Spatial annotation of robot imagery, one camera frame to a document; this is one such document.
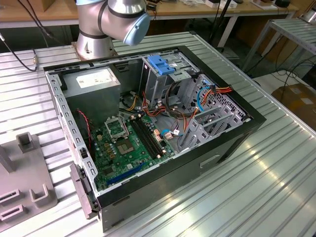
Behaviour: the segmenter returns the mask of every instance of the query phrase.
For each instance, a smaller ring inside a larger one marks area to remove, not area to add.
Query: black cable
[[[294,53],[294,51],[297,49],[298,45],[293,49],[293,51],[284,59],[284,61],[277,67],[277,70],[282,66],[283,63]]]
[[[7,47],[7,49],[14,55],[14,57],[22,64],[23,67],[25,67],[27,70],[31,71],[31,72],[36,72],[36,70],[38,69],[38,66],[37,66],[37,55],[35,53],[35,50],[33,50],[33,53],[34,53],[34,61],[35,61],[35,68],[34,69],[31,69],[29,68],[28,66],[26,66],[22,61],[21,59],[15,54],[15,52],[9,47],[9,45],[6,44],[6,42],[3,40],[2,41],[4,43],[4,45]]]
[[[300,63],[298,63],[292,70],[290,73],[293,73],[293,71],[299,67],[301,64],[305,63],[306,61],[310,61],[313,57],[315,57],[316,55],[313,55],[311,57],[309,57],[308,59],[305,59],[303,61],[301,61]],[[281,95],[281,98],[280,98],[280,102],[282,102],[282,99],[283,99],[283,96],[284,96],[284,91],[285,91],[285,85],[287,84],[287,80],[289,79],[291,74],[289,74],[284,82],[284,86],[283,86],[283,90],[282,90],[282,95]]]
[[[47,34],[48,37],[52,38],[53,40],[55,40],[57,43],[59,44],[65,44],[63,42],[61,42],[59,39],[57,39],[53,33],[51,31],[49,31],[45,26],[43,26],[43,24],[41,23],[41,21],[39,20],[38,16],[36,15],[33,6],[31,5],[29,0],[26,0],[32,10],[32,13],[34,14],[36,20],[38,21],[39,25],[42,27],[42,29],[44,30],[44,32]]]
[[[223,20],[224,20],[224,16],[225,16],[226,11],[227,11],[227,9],[228,9],[228,7],[229,7],[229,4],[231,4],[231,1],[232,1],[232,0],[227,0],[225,6],[224,6],[224,8],[223,8],[223,11],[222,11],[222,13],[221,13],[221,16],[219,17],[218,23],[217,23],[216,26],[214,27],[214,31],[213,31],[213,33],[212,33],[212,35],[211,35],[211,37],[210,37],[210,39],[209,39],[209,41],[208,41],[211,45],[212,45],[212,42],[213,42],[213,40],[214,40],[214,38],[215,38],[215,36],[216,36],[216,33],[217,33],[217,31],[218,31],[220,25],[222,24],[222,22],[223,22]]]
[[[122,102],[122,104],[123,104],[125,107],[127,107],[127,108],[130,108],[130,107],[131,107],[131,106],[129,106],[128,104],[125,103],[124,98],[122,98],[120,101]]]
[[[170,105],[169,105],[169,97],[170,97],[170,93],[172,92],[173,88],[175,88],[177,85],[179,84],[179,82],[175,83],[173,82],[170,87],[168,88],[166,95],[165,95],[165,107],[166,107],[166,111],[170,114],[170,116],[176,118],[176,119],[184,119],[184,117],[190,117],[193,113],[181,113],[178,110],[175,109],[171,109]]]
[[[153,13],[154,13],[154,15],[155,15],[153,21],[155,21],[155,20],[157,20],[157,10],[155,10],[155,11],[153,10]]]
[[[61,45],[65,45],[65,43],[61,42],[59,39],[57,39],[52,32],[50,32],[46,27],[43,26],[43,24],[41,23],[41,21],[39,20],[38,16],[36,15],[33,6],[31,5],[29,0],[26,0],[28,5],[31,8],[31,11],[33,13],[33,15],[31,14],[31,12],[27,9],[27,7],[20,1],[17,0],[22,6],[23,8],[27,11],[27,13],[29,14],[29,16],[33,19],[33,21],[35,22],[35,24],[41,29],[41,32],[46,34],[48,37],[50,37],[51,39],[55,40],[57,43],[61,44]]]
[[[279,78],[277,78],[275,75],[273,75],[272,73],[271,73],[271,75],[272,75],[272,76],[274,76],[277,80],[279,80],[279,81],[281,81],[281,82],[285,83],[284,81],[282,81],[281,79],[279,79]]]
[[[27,11],[27,13],[29,14],[29,16],[33,19],[33,21],[35,22],[35,24],[37,25],[37,27],[39,28],[40,30],[40,33],[41,35],[43,36],[43,39],[45,41],[45,44],[46,44],[46,47],[48,48],[48,43],[47,43],[47,40],[45,38],[45,34],[43,32],[43,29],[40,27],[40,25],[38,24],[38,22],[35,20],[35,18],[33,17],[33,15],[30,13],[30,11],[27,9],[27,7],[20,1],[20,0],[17,0],[21,6]]]
[[[278,58],[280,57],[280,54],[282,53],[282,51],[283,51],[283,49],[284,49],[284,47],[285,47],[285,45],[286,45],[287,42],[288,42],[288,38],[286,38],[286,40],[285,40],[284,44],[282,45],[282,47],[281,47],[279,53],[277,54],[277,57],[276,57],[276,70],[277,70],[277,61],[278,61]]]
[[[283,36],[281,36],[281,37],[279,37],[277,40],[276,40],[276,42],[274,43],[274,45],[272,45],[272,47],[270,48],[270,50],[265,54],[265,55],[263,55],[260,59],[259,59],[259,61],[255,64],[255,65],[253,65],[248,71],[246,71],[245,73],[247,74],[247,73],[249,73],[252,69],[254,69],[255,67],[257,67],[258,65],[259,65],[259,63],[261,63],[262,62],[262,60],[264,60],[265,58],[266,58],[266,56],[274,49],[274,47],[276,46],[276,44],[279,42],[279,40],[282,38]]]
[[[211,38],[211,36],[212,36],[212,34],[214,32],[214,25],[215,25],[215,22],[216,22],[216,19],[217,19],[217,15],[218,15],[218,12],[219,12],[220,4],[221,4],[221,1],[219,1],[219,3],[218,3],[215,19],[214,19],[213,24],[212,24],[212,31],[209,32],[208,38]]]

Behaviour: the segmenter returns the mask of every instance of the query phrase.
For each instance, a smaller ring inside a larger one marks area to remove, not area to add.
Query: metal table
[[[297,56],[297,60],[302,56],[305,50],[311,52],[312,54],[316,54],[316,26],[311,25],[302,19],[282,19],[282,20],[269,20],[263,30],[261,31],[259,37],[257,38],[256,42],[254,43],[253,47],[251,48],[250,52],[248,53],[245,64],[242,67],[244,71],[249,63],[251,62],[252,57],[256,53],[258,47],[260,46],[261,42],[264,40],[267,33],[270,29],[276,30],[275,36],[270,41],[269,45],[263,52],[265,55],[270,49],[273,47],[277,39],[280,35],[287,37],[289,40],[297,43],[302,50],[300,51],[299,55]]]
[[[263,92],[198,35],[146,37],[135,47],[115,41],[119,54],[186,45],[232,84],[267,121],[225,162],[169,194],[105,235],[307,236],[316,230],[316,133]],[[43,66],[78,61],[71,46],[39,49]],[[33,53],[18,52],[27,65]],[[4,233],[18,236],[103,236],[86,220],[69,175],[72,158],[43,70],[26,71],[9,53],[0,55],[0,143],[23,131],[37,134],[59,203]]]

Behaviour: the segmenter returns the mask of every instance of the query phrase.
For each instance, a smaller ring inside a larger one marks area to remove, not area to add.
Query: blue pcie slot
[[[108,180],[108,181],[107,181],[107,185],[116,183],[116,182],[118,182],[118,181],[120,181],[120,180],[122,180],[122,179],[124,179],[124,178],[127,178],[128,176],[130,176],[130,175],[132,175],[132,174],[137,173],[138,171],[141,170],[141,168],[142,168],[142,166],[143,166],[144,164],[145,164],[145,163],[142,163],[142,164],[140,164],[139,166],[137,166],[137,167],[135,167],[135,168],[133,168],[133,169],[131,169],[131,170],[129,170],[129,171],[123,173],[123,174],[120,174],[120,175],[117,176],[117,177],[114,177],[114,178]]]

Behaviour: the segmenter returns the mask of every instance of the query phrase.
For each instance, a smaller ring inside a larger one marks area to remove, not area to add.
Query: ram slot
[[[158,145],[157,141],[153,138],[152,134],[147,130],[144,123],[140,119],[137,120],[136,122],[138,123],[138,125],[140,126],[142,131],[146,131],[145,136],[149,139],[149,141],[150,141],[151,145],[154,147],[156,153],[158,155],[162,156],[163,155],[162,149]]]
[[[161,148],[148,132],[147,128],[142,126],[143,124],[140,120],[132,120],[130,124],[152,159],[156,159],[158,155],[161,156],[163,154]]]

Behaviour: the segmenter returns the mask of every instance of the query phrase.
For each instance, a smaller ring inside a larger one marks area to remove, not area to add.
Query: white sticker
[[[293,91],[295,94],[301,94],[302,92],[300,91],[300,89],[299,88],[290,88],[291,89],[291,91]]]
[[[101,72],[91,73],[77,77],[80,88],[86,88],[93,85],[99,85],[112,81],[112,75],[109,70],[105,69]]]
[[[309,98],[301,98],[301,100],[307,105],[312,105],[313,104],[313,102]]]
[[[179,135],[179,132],[180,132],[180,131],[177,130],[177,129],[173,130],[173,134],[174,134],[174,135]]]

